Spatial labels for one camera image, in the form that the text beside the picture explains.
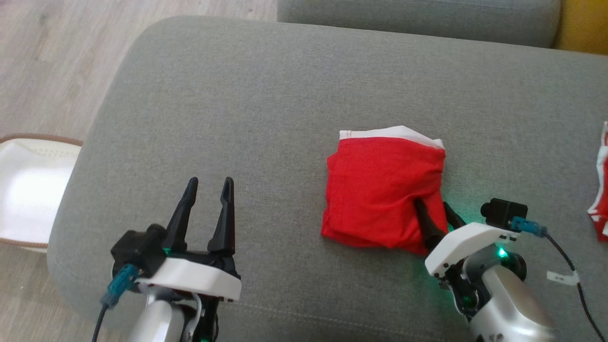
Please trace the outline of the red white garment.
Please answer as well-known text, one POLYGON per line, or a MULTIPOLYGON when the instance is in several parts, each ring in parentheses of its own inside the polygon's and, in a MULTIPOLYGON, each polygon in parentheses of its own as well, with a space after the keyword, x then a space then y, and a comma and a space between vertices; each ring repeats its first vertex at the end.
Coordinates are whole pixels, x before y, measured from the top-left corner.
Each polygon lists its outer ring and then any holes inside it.
POLYGON ((321 235, 350 247, 425 255, 413 202, 422 199, 438 229, 449 231, 441 195, 446 155, 441 139, 403 125, 341 130, 326 160, 321 235))
POLYGON ((593 222, 598 240, 608 243, 608 121, 602 125, 596 169, 599 189, 587 214, 593 222))

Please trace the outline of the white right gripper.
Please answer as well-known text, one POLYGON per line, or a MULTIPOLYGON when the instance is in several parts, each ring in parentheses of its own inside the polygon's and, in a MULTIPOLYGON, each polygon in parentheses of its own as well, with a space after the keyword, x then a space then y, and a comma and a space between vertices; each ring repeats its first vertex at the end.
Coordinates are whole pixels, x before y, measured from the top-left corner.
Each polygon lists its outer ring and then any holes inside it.
POLYGON ((519 238, 519 232, 478 222, 467 224, 449 203, 443 202, 443 206, 451 231, 448 234, 435 225, 424 201, 422 199, 414 200, 424 247, 430 252, 424 260, 424 265, 431 276, 444 277, 450 266, 458 264, 460 260, 485 247, 502 240, 507 243, 514 242, 519 238))

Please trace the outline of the large grey sofa chaise seat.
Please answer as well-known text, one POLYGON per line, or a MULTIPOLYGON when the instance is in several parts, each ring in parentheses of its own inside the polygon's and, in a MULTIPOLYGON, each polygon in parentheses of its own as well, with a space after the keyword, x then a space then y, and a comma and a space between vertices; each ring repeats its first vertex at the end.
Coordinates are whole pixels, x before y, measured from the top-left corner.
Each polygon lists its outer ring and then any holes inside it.
POLYGON ((446 147, 442 196, 467 221, 526 204, 575 264, 608 339, 608 243, 587 209, 608 121, 608 57, 326 26, 173 17, 133 43, 85 138, 48 245, 62 299, 96 320, 111 247, 166 225, 199 178, 204 250, 235 181, 241 299, 226 342, 470 342, 449 292, 407 252, 321 236, 339 130, 404 125, 446 147))

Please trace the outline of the large yellow sofa backrest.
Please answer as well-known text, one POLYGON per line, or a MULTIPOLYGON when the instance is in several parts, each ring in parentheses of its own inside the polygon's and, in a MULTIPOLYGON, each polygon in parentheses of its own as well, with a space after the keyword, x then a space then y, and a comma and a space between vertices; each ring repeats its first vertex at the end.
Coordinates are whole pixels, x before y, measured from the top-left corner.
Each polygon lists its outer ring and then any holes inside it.
POLYGON ((554 48, 608 56, 608 0, 562 0, 554 48))

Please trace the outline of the white laundry basket brown rim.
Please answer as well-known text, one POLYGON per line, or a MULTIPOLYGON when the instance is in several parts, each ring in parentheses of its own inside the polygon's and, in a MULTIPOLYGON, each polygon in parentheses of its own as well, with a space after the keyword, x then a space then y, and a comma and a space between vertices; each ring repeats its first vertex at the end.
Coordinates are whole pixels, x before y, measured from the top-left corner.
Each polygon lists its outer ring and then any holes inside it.
POLYGON ((47 251, 82 144, 47 134, 0 138, 0 243, 47 251))

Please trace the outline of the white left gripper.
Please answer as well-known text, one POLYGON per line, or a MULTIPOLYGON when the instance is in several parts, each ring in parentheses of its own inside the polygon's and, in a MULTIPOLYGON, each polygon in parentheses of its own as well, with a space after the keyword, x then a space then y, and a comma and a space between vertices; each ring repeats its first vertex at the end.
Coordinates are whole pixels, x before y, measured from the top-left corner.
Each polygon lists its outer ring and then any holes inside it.
POLYGON ((240 300, 242 281, 237 273, 234 257, 217 255, 217 253, 235 253, 234 180, 231 177, 225 179, 220 195, 222 208, 219 220, 213 238, 207 245, 209 253, 189 252, 185 242, 198 183, 196 177, 189 180, 167 225, 164 250, 166 258, 163 264, 154 275, 138 279, 138 291, 141 294, 147 293, 150 286, 160 286, 184 293, 218 297, 222 300, 240 300))

